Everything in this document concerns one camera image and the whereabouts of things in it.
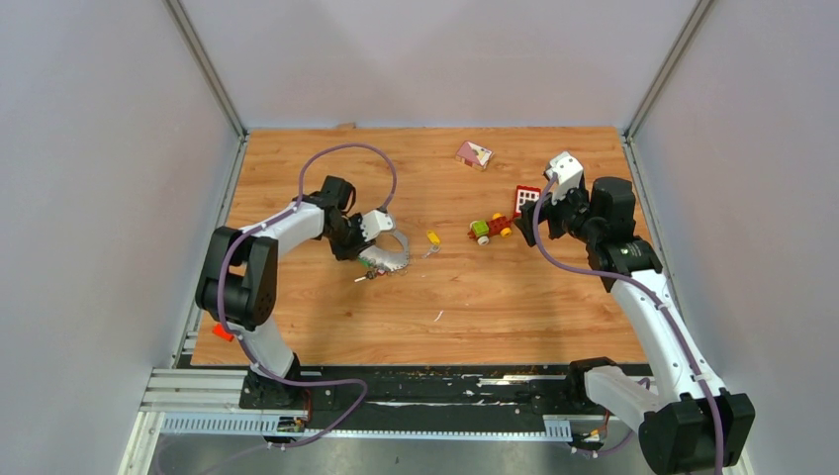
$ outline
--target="gray wall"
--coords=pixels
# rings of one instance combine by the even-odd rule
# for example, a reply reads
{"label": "gray wall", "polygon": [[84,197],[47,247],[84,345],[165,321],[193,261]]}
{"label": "gray wall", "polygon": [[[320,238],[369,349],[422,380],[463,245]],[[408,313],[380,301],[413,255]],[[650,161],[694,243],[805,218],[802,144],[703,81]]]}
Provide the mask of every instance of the gray wall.
{"label": "gray wall", "polygon": [[159,0],[0,4],[0,473],[112,474],[233,134]]}
{"label": "gray wall", "polygon": [[249,127],[625,126],[693,0],[185,0]]}
{"label": "gray wall", "polygon": [[689,327],[756,473],[835,473],[839,5],[720,0],[638,138]]}

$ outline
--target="pink box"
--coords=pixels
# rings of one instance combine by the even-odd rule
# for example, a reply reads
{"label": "pink box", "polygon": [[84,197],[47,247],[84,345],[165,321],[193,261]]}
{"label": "pink box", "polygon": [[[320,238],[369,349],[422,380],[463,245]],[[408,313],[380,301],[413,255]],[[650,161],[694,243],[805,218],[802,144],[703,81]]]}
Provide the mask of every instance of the pink box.
{"label": "pink box", "polygon": [[454,155],[454,159],[469,165],[472,168],[483,171],[487,169],[487,165],[490,163],[490,158],[492,158],[492,156],[492,150],[483,148],[476,143],[464,142],[457,150],[457,154]]}

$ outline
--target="wooden tabletop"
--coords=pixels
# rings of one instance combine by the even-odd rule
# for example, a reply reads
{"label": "wooden tabletop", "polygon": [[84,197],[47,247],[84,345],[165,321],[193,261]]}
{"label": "wooden tabletop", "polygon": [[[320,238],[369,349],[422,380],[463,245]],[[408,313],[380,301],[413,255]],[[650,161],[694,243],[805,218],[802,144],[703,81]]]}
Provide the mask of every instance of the wooden tabletop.
{"label": "wooden tabletop", "polygon": [[[464,141],[495,152],[486,171],[455,161]],[[472,221],[512,214],[516,185],[542,188],[545,164],[563,150],[583,163],[590,187],[599,176],[631,179],[615,129],[256,131],[229,226],[261,221],[287,206],[297,195],[301,165],[324,148],[348,142],[376,145],[395,161],[399,184],[389,211],[411,240],[412,262],[404,275],[354,283],[366,269],[335,261],[326,241],[308,241],[287,254],[279,265],[273,315],[304,364],[645,360],[600,279],[553,267],[518,230],[486,246],[466,236]],[[353,212],[362,214],[380,206],[391,186],[384,161],[364,149],[322,157],[307,172],[306,191],[320,189],[327,174],[355,185]],[[637,233],[649,238],[638,206],[635,219]],[[428,230],[442,246],[423,259]],[[548,241],[546,230],[542,236]],[[587,266],[585,246],[577,240],[563,237],[547,247],[560,261]],[[246,363],[238,344],[212,334],[214,324],[204,316],[193,364]]]}

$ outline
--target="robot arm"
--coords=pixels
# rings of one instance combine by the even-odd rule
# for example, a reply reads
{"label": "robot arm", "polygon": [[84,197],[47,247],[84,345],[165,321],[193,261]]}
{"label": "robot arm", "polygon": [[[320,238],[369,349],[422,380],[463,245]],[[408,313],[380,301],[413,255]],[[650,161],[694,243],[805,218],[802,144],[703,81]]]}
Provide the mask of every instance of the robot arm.
{"label": "robot arm", "polygon": [[[277,297],[277,261],[287,252],[306,240],[326,238],[338,260],[364,259],[385,271],[408,265],[408,240],[396,230],[393,217],[384,210],[347,216],[354,198],[355,188],[349,182],[328,176],[320,191],[305,195],[299,204],[293,202],[272,217],[296,210],[285,219],[266,225],[276,221],[269,218],[242,230],[221,227],[213,232],[195,301],[218,321],[219,276],[225,255],[242,232],[262,227],[247,237],[233,254],[231,266],[245,265],[243,275],[224,269],[227,273],[224,299],[228,326],[238,333],[251,359],[259,361],[251,371],[266,385],[275,383],[261,367],[280,377],[294,378],[300,366],[271,317]],[[403,251],[377,247],[376,238],[383,233],[393,234],[403,244]]]}
{"label": "robot arm", "polygon": [[[737,463],[754,421],[755,411],[745,394],[730,394],[713,372],[682,323],[670,297],[667,277],[652,246],[634,235],[635,196],[627,180],[595,180],[591,198],[583,167],[570,153],[550,160],[545,176],[556,177],[556,188],[542,202],[539,222],[548,221],[549,236],[569,234],[586,244],[593,270],[621,274],[651,289],[656,305],[637,286],[601,275],[632,323],[649,360],[657,394],[623,374],[608,358],[571,363],[568,381],[573,401],[581,407],[603,406],[639,435],[641,449],[657,474],[713,468],[714,431],[708,400],[699,385],[704,380],[719,409],[725,466]],[[531,246],[536,244],[533,217],[536,204],[522,207],[515,224]],[[667,307],[680,334],[662,314]],[[699,365],[694,374],[679,338]]]}

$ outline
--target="toy truck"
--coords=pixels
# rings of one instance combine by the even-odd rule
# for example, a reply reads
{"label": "toy truck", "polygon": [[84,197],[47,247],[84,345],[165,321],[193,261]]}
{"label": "toy truck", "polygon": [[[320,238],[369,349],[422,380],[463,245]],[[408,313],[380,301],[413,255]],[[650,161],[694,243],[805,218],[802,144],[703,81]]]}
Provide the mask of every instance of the toy truck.
{"label": "toy truck", "polygon": [[469,224],[467,236],[478,242],[478,245],[487,245],[492,236],[506,238],[513,233],[513,220],[496,213],[490,221],[473,221]]}

